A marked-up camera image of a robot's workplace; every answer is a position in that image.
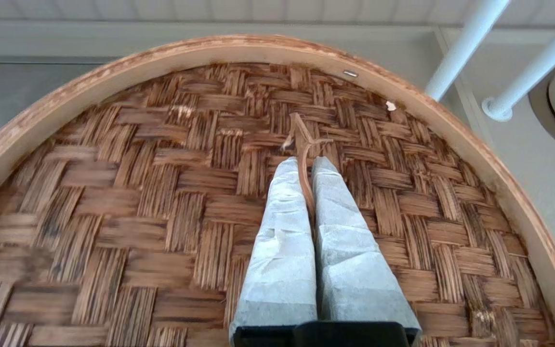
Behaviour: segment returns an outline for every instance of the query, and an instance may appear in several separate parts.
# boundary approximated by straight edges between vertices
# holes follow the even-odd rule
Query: bamboo steamer rim
[[[0,184],[26,154],[86,107],[139,82],[216,62],[309,66],[383,94],[425,121],[496,192],[511,224],[520,230],[555,318],[555,242],[504,164],[455,116],[410,83],[375,64],[312,42],[261,35],[198,38],[159,46],[96,68],[35,102],[0,129]],[[344,70],[356,72],[358,77],[347,77]]]

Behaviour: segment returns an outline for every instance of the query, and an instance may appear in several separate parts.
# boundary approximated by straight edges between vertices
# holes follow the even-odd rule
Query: woven basket
[[[0,346],[227,346],[292,112],[333,139],[310,158],[341,171],[423,346],[555,346],[555,245],[489,149],[378,66],[255,36],[107,64],[0,130]]]

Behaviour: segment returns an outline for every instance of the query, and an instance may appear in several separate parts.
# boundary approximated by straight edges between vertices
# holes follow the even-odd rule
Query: woven surface
[[[341,171],[423,346],[555,345],[517,233],[409,114],[303,67],[213,65],[91,107],[0,187],[0,346],[227,346],[291,112]]]

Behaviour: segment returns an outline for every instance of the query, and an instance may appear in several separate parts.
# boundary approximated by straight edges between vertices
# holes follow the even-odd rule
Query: white pipe
[[[544,51],[528,65],[500,96],[488,97],[481,108],[489,118],[497,121],[511,119],[511,108],[555,67],[555,38]]]
[[[509,2],[511,0],[480,0],[478,8],[466,21],[460,38],[449,49],[434,72],[434,76],[425,88],[425,94],[436,101],[445,95]]]

